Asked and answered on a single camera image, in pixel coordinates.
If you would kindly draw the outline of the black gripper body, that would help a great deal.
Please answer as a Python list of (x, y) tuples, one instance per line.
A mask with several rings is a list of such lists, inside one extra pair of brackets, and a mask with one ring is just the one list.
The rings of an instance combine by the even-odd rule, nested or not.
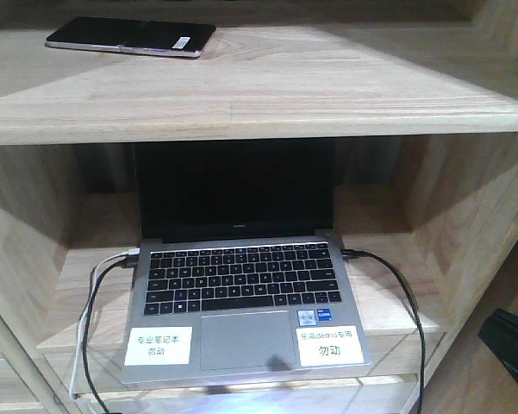
[(518, 316), (496, 309), (484, 321), (478, 336), (518, 381)]

